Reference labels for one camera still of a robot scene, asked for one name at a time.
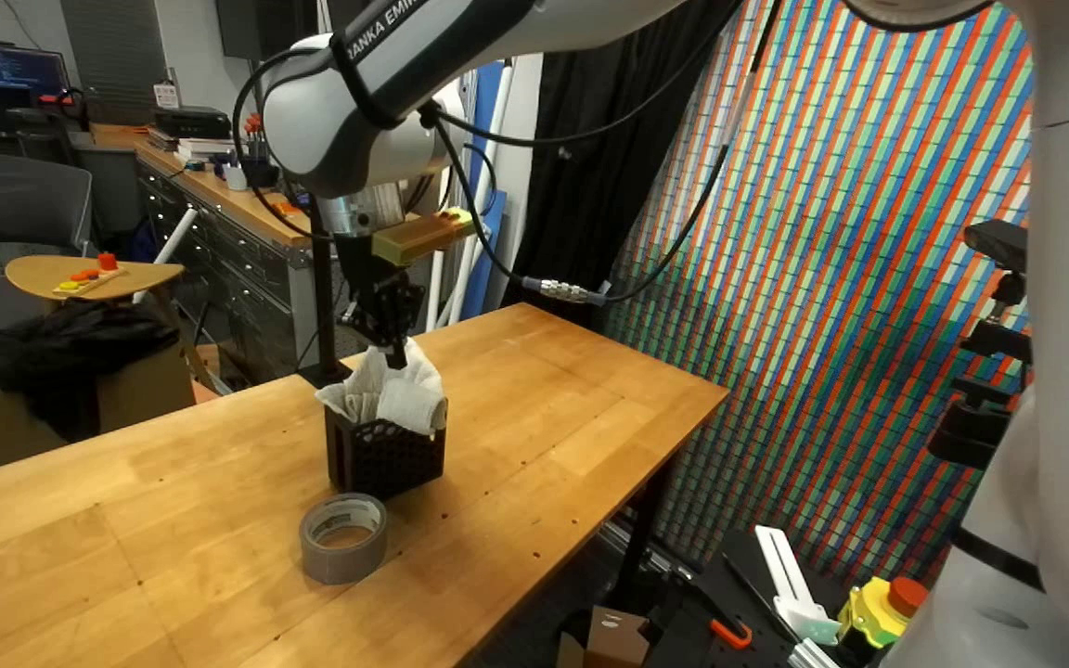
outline table leg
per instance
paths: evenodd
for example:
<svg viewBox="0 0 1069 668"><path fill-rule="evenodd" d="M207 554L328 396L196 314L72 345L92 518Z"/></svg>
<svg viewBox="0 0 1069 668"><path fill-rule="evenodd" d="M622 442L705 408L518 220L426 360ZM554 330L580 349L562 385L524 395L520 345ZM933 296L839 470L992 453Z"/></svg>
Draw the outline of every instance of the table leg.
<svg viewBox="0 0 1069 668"><path fill-rule="evenodd" d="M669 483L674 483L674 470L676 463L660 463L648 485L632 496L632 510L634 510L634 528L632 528L632 543L625 547L625 557L622 557L622 570L617 570L617 581L608 590L608 605L625 605L634 596L634 579L639 579L639 568L648 562L648 547L653 538L653 518L660 513L660 502L669 496Z"/></svg>

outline tape roll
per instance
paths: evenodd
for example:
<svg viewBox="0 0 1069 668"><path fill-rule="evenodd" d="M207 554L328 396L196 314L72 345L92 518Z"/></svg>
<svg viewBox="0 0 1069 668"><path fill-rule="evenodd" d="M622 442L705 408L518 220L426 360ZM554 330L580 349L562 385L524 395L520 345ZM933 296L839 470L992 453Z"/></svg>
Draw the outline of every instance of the tape roll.
<svg viewBox="0 0 1069 668"><path fill-rule="evenodd" d="M367 494L338 494L300 522L304 577L328 585L371 577L385 557L385 510Z"/></svg>

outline black curtain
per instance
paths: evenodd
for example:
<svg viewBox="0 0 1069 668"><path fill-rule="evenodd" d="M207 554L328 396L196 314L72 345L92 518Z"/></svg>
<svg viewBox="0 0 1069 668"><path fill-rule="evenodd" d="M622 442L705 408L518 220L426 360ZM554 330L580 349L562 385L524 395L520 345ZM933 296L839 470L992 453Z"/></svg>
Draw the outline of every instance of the black curtain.
<svg viewBox="0 0 1069 668"><path fill-rule="evenodd" d="M686 0L658 27L593 48L546 56L539 89L539 139L562 139L622 119L679 66L682 78L648 114L603 140L539 150L530 167L528 230L518 275L562 277L598 290L634 225L660 160L682 123L722 27L740 0ZM598 328L598 309L541 301L509 286L507 301L535 301L577 322Z"/></svg>

